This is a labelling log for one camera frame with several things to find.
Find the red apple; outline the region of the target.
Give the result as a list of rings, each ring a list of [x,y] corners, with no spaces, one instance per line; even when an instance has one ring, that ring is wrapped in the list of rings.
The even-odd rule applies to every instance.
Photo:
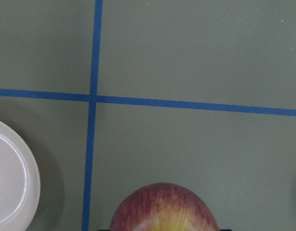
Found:
[[[116,209],[111,231],[218,231],[208,206],[195,193],[172,183],[144,186]]]

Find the pink plate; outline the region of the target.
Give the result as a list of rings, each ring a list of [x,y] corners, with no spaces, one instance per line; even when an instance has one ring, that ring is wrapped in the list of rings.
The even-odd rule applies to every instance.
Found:
[[[0,231],[25,231],[37,211],[40,176],[26,142],[0,121]]]

